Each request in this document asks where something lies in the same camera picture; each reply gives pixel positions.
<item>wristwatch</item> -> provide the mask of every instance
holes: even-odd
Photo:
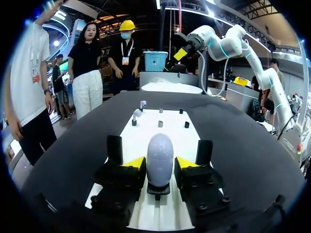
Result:
[[[47,94],[48,92],[50,92],[50,89],[49,89],[49,88],[48,88],[48,89],[45,89],[45,90],[44,90],[44,95]]]

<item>black workbench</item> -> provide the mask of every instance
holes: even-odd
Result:
[[[277,195],[285,209],[304,185],[303,175],[288,152],[264,127],[219,98],[206,95],[123,92],[77,121],[42,156],[22,189],[31,204],[43,193],[56,208],[73,200],[84,205],[93,174],[106,159],[107,135],[120,135],[141,100],[147,109],[184,109],[201,139],[214,144],[212,163],[226,184],[233,206],[264,210]]]

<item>white pants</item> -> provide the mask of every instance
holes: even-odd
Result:
[[[77,120],[97,108],[103,102],[103,82],[99,70],[82,74],[73,80],[73,102]]]

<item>gray egg-shaped object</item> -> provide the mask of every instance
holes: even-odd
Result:
[[[163,133],[154,135],[147,151],[147,178],[155,187],[166,186],[171,179],[174,161],[173,145]]]

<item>woman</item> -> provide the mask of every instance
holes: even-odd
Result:
[[[68,55],[77,120],[103,102],[103,82],[98,68],[102,50],[98,40],[97,24],[88,23]]]

